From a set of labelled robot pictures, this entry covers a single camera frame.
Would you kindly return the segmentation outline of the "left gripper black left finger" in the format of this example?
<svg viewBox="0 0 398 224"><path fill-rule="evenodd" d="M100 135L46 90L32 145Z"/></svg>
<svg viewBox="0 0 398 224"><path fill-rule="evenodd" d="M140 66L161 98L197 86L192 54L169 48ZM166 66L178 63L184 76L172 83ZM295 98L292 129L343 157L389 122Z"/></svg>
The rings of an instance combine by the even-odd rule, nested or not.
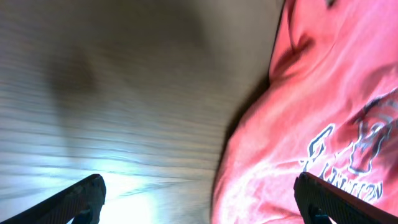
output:
<svg viewBox="0 0 398 224"><path fill-rule="evenodd" d="M98 224L105 197L103 177L92 174L2 224Z"/></svg>

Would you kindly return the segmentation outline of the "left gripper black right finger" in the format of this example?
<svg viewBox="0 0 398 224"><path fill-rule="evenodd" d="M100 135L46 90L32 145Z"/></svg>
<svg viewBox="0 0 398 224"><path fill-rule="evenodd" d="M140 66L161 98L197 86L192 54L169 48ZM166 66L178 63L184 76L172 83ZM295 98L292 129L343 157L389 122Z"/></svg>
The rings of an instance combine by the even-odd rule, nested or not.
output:
<svg viewBox="0 0 398 224"><path fill-rule="evenodd" d="M302 172L294 183L294 197L305 224L397 224L397 217Z"/></svg>

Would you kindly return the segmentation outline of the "red printed t-shirt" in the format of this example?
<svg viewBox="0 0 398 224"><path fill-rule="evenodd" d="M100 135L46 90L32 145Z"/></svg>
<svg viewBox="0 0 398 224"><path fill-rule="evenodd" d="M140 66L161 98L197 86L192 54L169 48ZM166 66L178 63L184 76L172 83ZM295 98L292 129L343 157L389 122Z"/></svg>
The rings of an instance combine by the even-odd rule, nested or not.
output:
<svg viewBox="0 0 398 224"><path fill-rule="evenodd" d="M301 172L397 214L397 0L286 1L268 90L230 137L212 223L302 223Z"/></svg>

